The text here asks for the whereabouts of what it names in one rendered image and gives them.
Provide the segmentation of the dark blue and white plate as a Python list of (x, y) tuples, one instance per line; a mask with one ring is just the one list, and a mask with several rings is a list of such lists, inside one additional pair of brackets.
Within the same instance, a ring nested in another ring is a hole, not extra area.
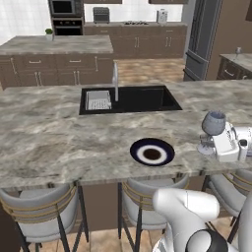
[(131, 157), (147, 166), (162, 166), (175, 157), (173, 146), (156, 138), (144, 138), (134, 142), (130, 148)]

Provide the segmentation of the black sink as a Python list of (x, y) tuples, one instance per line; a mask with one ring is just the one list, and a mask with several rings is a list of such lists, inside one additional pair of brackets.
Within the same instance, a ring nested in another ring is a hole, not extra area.
[[(115, 101), (115, 88), (82, 89), (79, 114), (107, 114), (181, 110), (181, 106), (166, 86), (119, 87), (119, 100)], [(109, 91), (112, 107), (86, 110), (86, 94), (91, 91)]]

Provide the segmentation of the grey fridge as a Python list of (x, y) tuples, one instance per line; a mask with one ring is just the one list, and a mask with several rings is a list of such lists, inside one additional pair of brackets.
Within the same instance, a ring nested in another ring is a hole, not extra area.
[(183, 81), (206, 78), (222, 0), (196, 0)]

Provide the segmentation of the grey sink rack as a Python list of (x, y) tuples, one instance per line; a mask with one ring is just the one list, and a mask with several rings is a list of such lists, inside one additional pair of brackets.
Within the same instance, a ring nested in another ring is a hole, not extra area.
[(109, 91), (91, 91), (86, 94), (86, 110), (103, 110), (112, 107)]

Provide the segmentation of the grey stool with gold bands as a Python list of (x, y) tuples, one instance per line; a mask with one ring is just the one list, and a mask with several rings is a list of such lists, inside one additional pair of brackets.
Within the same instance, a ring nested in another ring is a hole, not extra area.
[[(141, 234), (143, 230), (159, 230), (165, 232), (166, 220), (153, 207), (153, 195), (160, 188), (186, 189), (189, 176), (155, 180), (136, 180), (128, 178), (126, 182), (118, 184), (118, 238), (125, 230), (133, 252), (139, 252)], [(122, 210), (126, 211), (128, 221), (136, 227), (136, 238), (132, 239)]]
[[(31, 252), (31, 243), (35, 244), (35, 252), (39, 252), (43, 242), (58, 239), (64, 252), (77, 252), (82, 232), (89, 240), (83, 189), (77, 182), (56, 188), (25, 190), (18, 197), (0, 189), (0, 203), (15, 223), (24, 252)], [(74, 246), (70, 248), (67, 234), (75, 225), (78, 206), (81, 206), (82, 220)]]
[(233, 216), (233, 228), (227, 239), (232, 242), (238, 230), (239, 214), (246, 200), (247, 195), (252, 191), (252, 171), (238, 169), (229, 174), (213, 174), (205, 177), (202, 191), (209, 188), (217, 197), (223, 208)]

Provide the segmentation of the black wall oven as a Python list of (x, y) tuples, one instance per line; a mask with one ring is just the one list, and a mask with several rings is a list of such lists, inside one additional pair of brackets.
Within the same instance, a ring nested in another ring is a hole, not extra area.
[(53, 29), (56, 35), (82, 35), (82, 20), (53, 20)]

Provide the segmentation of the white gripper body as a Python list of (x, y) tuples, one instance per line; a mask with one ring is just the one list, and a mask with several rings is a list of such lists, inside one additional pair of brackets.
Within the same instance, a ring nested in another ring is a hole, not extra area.
[(213, 137), (216, 158), (220, 162), (234, 162), (238, 160), (239, 147), (235, 139), (235, 133), (229, 122), (225, 123), (223, 132)]

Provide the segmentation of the grey toaster oven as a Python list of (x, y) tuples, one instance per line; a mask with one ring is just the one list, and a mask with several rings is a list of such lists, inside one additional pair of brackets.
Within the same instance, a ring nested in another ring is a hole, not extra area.
[(110, 22), (110, 12), (107, 7), (93, 7), (94, 23), (108, 24)]

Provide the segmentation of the brown side cupboard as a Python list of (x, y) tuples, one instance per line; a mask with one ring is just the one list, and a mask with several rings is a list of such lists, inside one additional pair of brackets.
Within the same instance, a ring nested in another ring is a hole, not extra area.
[(252, 54), (222, 54), (218, 80), (252, 80)]

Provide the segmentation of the brown wall cupboard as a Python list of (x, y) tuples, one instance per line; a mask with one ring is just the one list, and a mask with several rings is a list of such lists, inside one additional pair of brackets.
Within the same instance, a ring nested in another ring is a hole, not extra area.
[(83, 0), (86, 4), (122, 4), (122, 0)]
[(189, 0), (149, 0), (149, 4), (188, 4)]

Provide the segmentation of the silver tap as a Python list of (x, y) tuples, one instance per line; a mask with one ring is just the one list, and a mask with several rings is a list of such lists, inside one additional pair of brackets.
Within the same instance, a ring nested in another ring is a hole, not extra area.
[(117, 62), (114, 62), (113, 66), (113, 77), (112, 77), (112, 84), (115, 88), (115, 101), (119, 100), (119, 90), (118, 90), (118, 65)]

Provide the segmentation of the white toaster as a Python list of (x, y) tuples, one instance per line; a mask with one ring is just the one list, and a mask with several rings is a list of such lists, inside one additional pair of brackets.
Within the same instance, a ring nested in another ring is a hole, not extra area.
[(168, 12), (164, 9), (160, 9), (157, 11), (157, 23), (164, 24), (167, 22), (167, 14)]

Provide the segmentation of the brown island cupboard run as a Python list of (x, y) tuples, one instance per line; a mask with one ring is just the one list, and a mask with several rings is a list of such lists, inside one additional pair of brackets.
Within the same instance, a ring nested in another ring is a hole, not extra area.
[(32, 86), (110, 84), (110, 53), (17, 54), (0, 56), (3, 89)]

